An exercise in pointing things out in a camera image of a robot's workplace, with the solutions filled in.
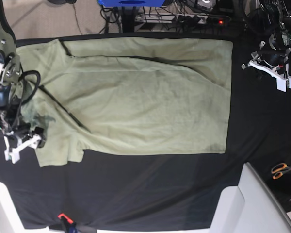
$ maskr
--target blue box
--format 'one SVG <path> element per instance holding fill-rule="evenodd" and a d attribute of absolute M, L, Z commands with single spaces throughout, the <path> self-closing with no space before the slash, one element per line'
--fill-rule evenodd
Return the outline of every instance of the blue box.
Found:
<path fill-rule="evenodd" d="M 165 0 L 99 0 L 105 7 L 121 6 L 162 6 Z"/>

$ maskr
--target scissors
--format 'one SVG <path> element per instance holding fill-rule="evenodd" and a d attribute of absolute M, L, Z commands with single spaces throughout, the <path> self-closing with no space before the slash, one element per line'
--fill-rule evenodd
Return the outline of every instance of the scissors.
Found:
<path fill-rule="evenodd" d="M 271 170 L 274 180 L 279 179 L 280 177 L 282 177 L 284 174 L 286 174 L 289 171 L 291 171 L 291 166 L 288 166 L 286 163 L 277 164 Z"/>

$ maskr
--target black cloth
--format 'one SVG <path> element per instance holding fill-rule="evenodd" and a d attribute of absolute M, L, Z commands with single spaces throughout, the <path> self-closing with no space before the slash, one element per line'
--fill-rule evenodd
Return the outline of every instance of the black cloth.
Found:
<path fill-rule="evenodd" d="M 6 162 L 0 136 L 0 182 L 7 185 L 25 228 L 58 224 L 61 212 L 102 230 L 209 228 L 222 190 L 238 184 L 248 161 L 290 210 L 291 193 L 270 182 L 270 169 L 282 160 L 291 164 L 291 90 L 280 92 L 274 78 L 259 79 L 253 68 L 241 69 L 255 49 L 234 41 L 226 154 L 115 156 L 86 150 L 81 163 L 40 168 L 31 149 L 15 165 Z"/>

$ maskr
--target black mat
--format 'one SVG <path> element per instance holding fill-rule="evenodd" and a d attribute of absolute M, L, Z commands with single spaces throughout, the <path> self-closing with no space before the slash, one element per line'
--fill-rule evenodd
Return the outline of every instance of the black mat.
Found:
<path fill-rule="evenodd" d="M 138 35 L 179 38 L 173 33 Z M 63 211 L 76 222 L 103 230 L 208 228 L 221 191 L 238 184 L 247 161 L 290 210 L 291 193 L 270 182 L 269 171 L 282 160 L 291 164 L 291 90 L 277 91 L 274 78 L 259 80 L 253 69 L 242 71 L 253 50 L 248 43 L 234 43 L 226 154 L 133 157 L 87 150 L 81 163 L 40 168 L 31 149 L 17 164 L 6 162 L 0 138 L 0 181 L 25 228 L 58 224 Z"/>

